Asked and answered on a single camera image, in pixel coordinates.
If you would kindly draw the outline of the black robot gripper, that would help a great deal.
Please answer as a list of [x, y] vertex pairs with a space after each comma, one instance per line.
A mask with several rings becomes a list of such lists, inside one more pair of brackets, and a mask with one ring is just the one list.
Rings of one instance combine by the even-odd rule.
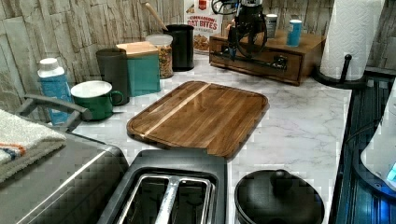
[[245, 50], [254, 50], [258, 34], [266, 32], [265, 18], [262, 14], [262, 0], [236, 0], [234, 26], [228, 34], [229, 53], [232, 61], [236, 49], [240, 49], [240, 41], [246, 37]]

